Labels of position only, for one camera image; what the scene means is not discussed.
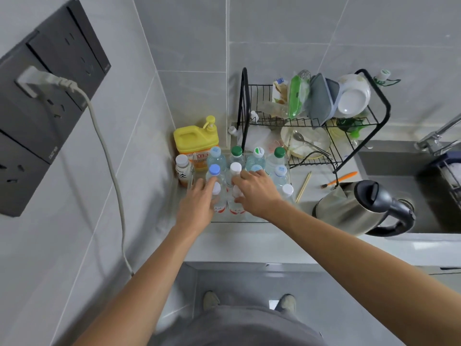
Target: spoon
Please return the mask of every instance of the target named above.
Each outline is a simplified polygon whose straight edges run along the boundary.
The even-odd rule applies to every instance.
[[[321,151],[321,152],[324,152],[325,154],[327,154],[328,156],[331,156],[330,153],[328,153],[326,150],[323,150],[322,148],[319,148],[318,146],[308,142],[307,140],[304,139],[303,135],[301,135],[298,131],[293,131],[293,138],[299,142],[304,142],[306,144],[308,144],[309,146],[311,146],[312,148],[318,150],[318,151]]]

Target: hand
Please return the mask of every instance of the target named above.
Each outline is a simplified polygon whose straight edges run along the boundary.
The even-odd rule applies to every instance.
[[[268,220],[271,208],[283,201],[274,182],[264,170],[256,172],[242,170],[240,176],[232,178],[232,182],[244,195],[236,198],[235,202],[241,203],[246,211],[262,219]]]
[[[187,191],[186,197],[179,202],[175,225],[177,230],[198,237],[210,224],[214,213],[211,197],[217,180],[216,177],[211,177],[205,185],[203,179],[198,179]]]

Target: kettle lid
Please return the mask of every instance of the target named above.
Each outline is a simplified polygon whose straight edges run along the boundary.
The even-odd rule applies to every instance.
[[[375,213],[385,213],[392,204],[390,193],[378,182],[363,180],[356,183],[354,196],[365,209]]]

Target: green bottle cap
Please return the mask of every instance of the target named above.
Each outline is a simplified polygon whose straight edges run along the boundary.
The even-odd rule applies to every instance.
[[[233,156],[241,156],[243,151],[242,151],[242,147],[240,146],[234,146],[232,147],[231,151]]]
[[[283,147],[275,148],[274,155],[276,158],[283,158],[285,156],[285,148]]]

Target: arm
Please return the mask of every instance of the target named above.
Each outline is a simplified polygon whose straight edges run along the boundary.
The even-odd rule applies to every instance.
[[[216,178],[202,179],[181,200],[176,225],[74,346],[144,346],[155,331],[187,251],[210,223]]]
[[[265,173],[234,177],[245,210],[290,236],[407,345],[459,345],[461,295],[404,261],[297,210]]]

